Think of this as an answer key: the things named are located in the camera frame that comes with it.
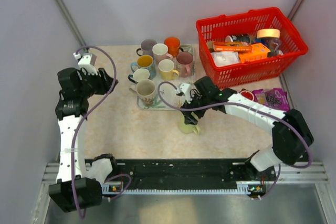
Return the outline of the lime green faceted mug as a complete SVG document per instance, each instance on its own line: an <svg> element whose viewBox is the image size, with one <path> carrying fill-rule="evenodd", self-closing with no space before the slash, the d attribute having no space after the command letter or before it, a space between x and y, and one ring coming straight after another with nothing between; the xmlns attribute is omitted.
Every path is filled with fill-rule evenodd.
<svg viewBox="0 0 336 224"><path fill-rule="evenodd" d="M201 131L198 125L185 124L185 119L184 119L183 114L180 116L180 120L178 122L178 128L180 129L181 132L185 134L194 133L196 135L199 135Z"/></svg>

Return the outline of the dark green mug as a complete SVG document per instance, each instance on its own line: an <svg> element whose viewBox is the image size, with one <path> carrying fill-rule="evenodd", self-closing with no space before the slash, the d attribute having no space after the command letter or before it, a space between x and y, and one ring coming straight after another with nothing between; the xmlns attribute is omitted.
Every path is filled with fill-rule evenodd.
<svg viewBox="0 0 336 224"><path fill-rule="evenodd" d="M135 84L149 78L150 72L148 71L148 69L144 68L137 69L133 74L128 75L128 80Z"/></svg>

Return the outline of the cream floral mug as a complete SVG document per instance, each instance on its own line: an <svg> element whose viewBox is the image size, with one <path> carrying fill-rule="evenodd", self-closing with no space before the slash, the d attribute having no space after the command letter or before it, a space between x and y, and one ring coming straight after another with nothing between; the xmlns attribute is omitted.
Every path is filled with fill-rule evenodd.
<svg viewBox="0 0 336 224"><path fill-rule="evenodd" d="M137 94L145 106L152 106L157 96L156 85L154 81L149 79L130 85L129 89Z"/></svg>

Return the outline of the pink ghost pattern mug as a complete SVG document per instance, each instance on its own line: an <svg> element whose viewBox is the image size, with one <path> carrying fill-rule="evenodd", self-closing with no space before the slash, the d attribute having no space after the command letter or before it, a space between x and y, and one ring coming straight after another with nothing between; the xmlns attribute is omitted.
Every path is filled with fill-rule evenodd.
<svg viewBox="0 0 336 224"><path fill-rule="evenodd" d="M180 77L192 76L195 72L193 55L189 52L180 52L176 56L176 70L180 73Z"/></svg>

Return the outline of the yellow mug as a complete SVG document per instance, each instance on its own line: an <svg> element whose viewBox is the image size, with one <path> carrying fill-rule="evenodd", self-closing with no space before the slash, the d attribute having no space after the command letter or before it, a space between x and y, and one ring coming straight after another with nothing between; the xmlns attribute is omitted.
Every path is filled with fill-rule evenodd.
<svg viewBox="0 0 336 224"><path fill-rule="evenodd" d="M170 81L180 76L180 72L175 69L175 64L170 59L161 60L158 68L163 81Z"/></svg>

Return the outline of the light blue butterfly mug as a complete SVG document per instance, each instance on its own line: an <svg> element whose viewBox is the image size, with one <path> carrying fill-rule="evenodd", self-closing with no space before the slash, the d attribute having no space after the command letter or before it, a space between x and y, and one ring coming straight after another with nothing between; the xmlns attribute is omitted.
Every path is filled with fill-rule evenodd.
<svg viewBox="0 0 336 224"><path fill-rule="evenodd" d="M130 64L131 71L135 73L138 69L146 69L150 73L150 79L154 79L156 77L156 68L154 59L150 55L140 56L137 62L133 62Z"/></svg>

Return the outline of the lilac purple mug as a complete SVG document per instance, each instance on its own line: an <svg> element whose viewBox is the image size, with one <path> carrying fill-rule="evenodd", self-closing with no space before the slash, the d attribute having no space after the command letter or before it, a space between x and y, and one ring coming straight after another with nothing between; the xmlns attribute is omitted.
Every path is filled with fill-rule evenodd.
<svg viewBox="0 0 336 224"><path fill-rule="evenodd" d="M153 47L157 44L154 39L145 39L141 42L141 47L136 50L138 56L149 55L153 57Z"/></svg>

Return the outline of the pale pink faceted mug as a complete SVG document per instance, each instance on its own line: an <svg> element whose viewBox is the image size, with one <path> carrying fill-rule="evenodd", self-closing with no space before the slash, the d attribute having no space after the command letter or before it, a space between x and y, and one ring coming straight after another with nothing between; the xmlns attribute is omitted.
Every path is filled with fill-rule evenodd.
<svg viewBox="0 0 336 224"><path fill-rule="evenodd" d="M164 59L173 59L173 56L168 53L168 46L165 44L155 44L152 48L152 52L154 60L157 64Z"/></svg>

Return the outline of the orange mug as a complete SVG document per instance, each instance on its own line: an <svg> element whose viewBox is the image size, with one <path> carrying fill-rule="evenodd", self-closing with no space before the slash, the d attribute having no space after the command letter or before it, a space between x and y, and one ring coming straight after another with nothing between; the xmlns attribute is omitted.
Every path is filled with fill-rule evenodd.
<svg viewBox="0 0 336 224"><path fill-rule="evenodd" d="M176 37L168 37L165 39L164 44L168 47L168 53L174 58L180 53L183 52L181 47L180 40Z"/></svg>

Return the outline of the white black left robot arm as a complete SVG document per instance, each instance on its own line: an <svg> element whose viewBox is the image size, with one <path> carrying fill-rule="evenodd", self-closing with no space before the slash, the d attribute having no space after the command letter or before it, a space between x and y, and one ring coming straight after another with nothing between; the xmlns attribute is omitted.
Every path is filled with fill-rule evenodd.
<svg viewBox="0 0 336 224"><path fill-rule="evenodd" d="M114 180L119 168L112 154L101 154L86 167L81 126L87 121L89 98L105 97L118 81L99 68L97 74L84 69L66 68L58 72L59 101L55 108L60 129L60 161L49 196L63 212L87 209L102 202L102 185Z"/></svg>

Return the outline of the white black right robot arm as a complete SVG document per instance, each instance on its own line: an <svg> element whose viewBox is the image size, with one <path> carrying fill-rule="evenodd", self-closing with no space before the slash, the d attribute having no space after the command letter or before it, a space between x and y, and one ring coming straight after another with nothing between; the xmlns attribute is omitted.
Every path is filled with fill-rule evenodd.
<svg viewBox="0 0 336 224"><path fill-rule="evenodd" d="M198 121L211 108L242 118L272 136L270 146L253 153L247 160L245 174L252 180L258 179L272 166L281 163L294 165L314 141L298 110L273 109L250 100L233 89L220 90L210 77L202 77L194 84L179 84L176 93L185 96L178 123L183 133L199 133Z"/></svg>

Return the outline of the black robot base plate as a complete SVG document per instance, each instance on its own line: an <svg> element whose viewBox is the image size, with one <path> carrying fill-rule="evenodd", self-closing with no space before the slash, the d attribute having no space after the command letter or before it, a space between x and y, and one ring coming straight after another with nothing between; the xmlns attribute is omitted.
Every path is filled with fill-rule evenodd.
<svg viewBox="0 0 336 224"><path fill-rule="evenodd" d="M257 171L243 158L117 159L108 175L129 174L132 189L233 189L236 182L270 182L274 168Z"/></svg>

